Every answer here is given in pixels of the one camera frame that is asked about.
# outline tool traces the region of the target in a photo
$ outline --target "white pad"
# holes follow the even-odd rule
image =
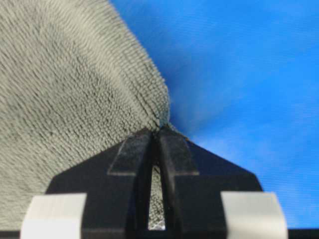
[[[227,239],[287,239],[288,230],[274,193],[221,192]]]
[[[80,239],[86,193],[34,196],[21,239]]]

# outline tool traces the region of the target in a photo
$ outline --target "black plastic bracket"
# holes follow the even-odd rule
[[[165,231],[149,231],[152,165],[161,169]],[[86,193],[83,239],[226,239],[221,191],[262,191],[257,177],[167,126],[143,129],[56,175],[46,194]],[[0,232],[0,239],[19,232]],[[289,230],[319,239],[319,230]]]

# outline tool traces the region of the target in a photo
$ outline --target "fabric texture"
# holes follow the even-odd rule
[[[105,0],[1,0],[0,82],[0,230],[54,175],[169,120],[164,79]]]

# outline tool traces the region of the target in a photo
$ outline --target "blue fabric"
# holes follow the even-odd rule
[[[166,79],[171,122],[319,228],[319,1],[112,0]]]

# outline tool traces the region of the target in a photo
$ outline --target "gray microfiber cloth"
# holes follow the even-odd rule
[[[168,120],[163,78],[106,0],[0,0],[0,230],[54,175]]]

